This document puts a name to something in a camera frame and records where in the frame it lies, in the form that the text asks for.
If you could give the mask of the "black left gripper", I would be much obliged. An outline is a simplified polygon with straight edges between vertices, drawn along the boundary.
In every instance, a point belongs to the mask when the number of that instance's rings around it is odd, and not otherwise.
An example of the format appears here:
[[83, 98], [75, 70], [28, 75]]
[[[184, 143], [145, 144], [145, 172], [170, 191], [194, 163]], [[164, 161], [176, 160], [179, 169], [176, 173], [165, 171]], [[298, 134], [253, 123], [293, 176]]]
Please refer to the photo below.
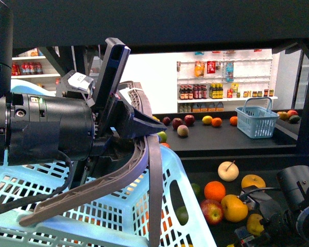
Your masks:
[[107, 49], [92, 99], [12, 93], [0, 76], [0, 165], [72, 161], [100, 156], [112, 142], [110, 108], [130, 48], [107, 38]]

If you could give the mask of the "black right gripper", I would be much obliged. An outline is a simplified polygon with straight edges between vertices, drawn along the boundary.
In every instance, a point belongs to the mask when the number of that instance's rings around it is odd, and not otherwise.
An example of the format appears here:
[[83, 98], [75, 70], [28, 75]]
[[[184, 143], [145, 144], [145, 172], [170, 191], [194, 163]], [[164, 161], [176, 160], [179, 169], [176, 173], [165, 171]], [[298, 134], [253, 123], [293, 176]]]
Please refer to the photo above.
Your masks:
[[282, 246], [299, 239], [296, 229], [298, 211], [293, 211], [292, 208], [283, 211], [280, 204], [268, 194], [269, 191], [283, 190], [276, 187], [255, 186], [242, 189], [238, 198], [247, 205], [251, 214], [263, 217], [260, 224], [264, 227], [264, 231], [260, 236], [254, 236], [247, 231], [246, 226], [237, 228], [234, 231], [237, 237], [234, 246]]

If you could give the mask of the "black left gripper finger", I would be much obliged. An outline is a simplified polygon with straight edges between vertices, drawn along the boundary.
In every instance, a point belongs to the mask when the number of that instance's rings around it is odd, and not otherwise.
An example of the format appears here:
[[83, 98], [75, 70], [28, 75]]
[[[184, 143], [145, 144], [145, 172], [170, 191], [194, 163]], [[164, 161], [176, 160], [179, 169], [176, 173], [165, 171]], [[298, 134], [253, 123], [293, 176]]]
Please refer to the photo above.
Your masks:
[[[143, 111], [152, 115], [149, 101], [146, 98], [138, 99], [137, 102], [141, 104]], [[167, 129], [163, 123], [134, 108], [125, 99], [118, 100], [116, 106], [115, 130], [121, 138], [136, 138]]]

